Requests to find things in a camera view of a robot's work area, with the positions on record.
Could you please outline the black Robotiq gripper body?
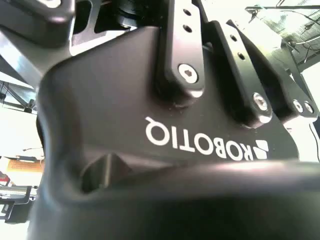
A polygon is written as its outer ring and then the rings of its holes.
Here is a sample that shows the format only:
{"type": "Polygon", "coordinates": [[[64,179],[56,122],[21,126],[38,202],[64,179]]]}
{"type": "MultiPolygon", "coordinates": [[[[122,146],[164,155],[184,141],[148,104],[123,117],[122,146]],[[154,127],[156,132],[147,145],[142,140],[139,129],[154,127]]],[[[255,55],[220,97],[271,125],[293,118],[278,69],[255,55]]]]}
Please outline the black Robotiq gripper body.
{"type": "Polygon", "coordinates": [[[43,97],[45,168],[31,240],[317,240],[320,166],[276,117],[236,121],[201,31],[203,89],[156,63],[101,98],[43,97]]]}

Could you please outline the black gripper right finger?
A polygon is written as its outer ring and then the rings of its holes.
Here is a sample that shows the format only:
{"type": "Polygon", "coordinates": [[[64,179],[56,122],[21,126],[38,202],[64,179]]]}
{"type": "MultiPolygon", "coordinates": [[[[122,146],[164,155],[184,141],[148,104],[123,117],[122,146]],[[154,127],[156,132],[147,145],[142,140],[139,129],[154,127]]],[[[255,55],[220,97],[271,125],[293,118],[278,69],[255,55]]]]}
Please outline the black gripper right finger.
{"type": "Polygon", "coordinates": [[[212,44],[222,94],[236,121],[247,128],[260,128],[273,118],[284,125],[315,121],[315,108],[307,94],[232,21],[206,22],[203,37],[212,44]]]}

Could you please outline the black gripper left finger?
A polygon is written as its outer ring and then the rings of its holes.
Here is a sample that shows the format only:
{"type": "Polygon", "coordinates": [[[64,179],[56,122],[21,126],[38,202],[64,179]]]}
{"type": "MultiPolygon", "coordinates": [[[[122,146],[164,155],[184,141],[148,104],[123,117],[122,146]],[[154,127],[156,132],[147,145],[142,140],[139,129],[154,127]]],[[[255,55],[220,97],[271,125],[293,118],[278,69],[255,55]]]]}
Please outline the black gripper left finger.
{"type": "Polygon", "coordinates": [[[0,55],[45,98],[101,98],[114,72],[159,64],[168,79],[181,65],[204,87],[201,14],[189,0],[3,0],[0,55]]]}

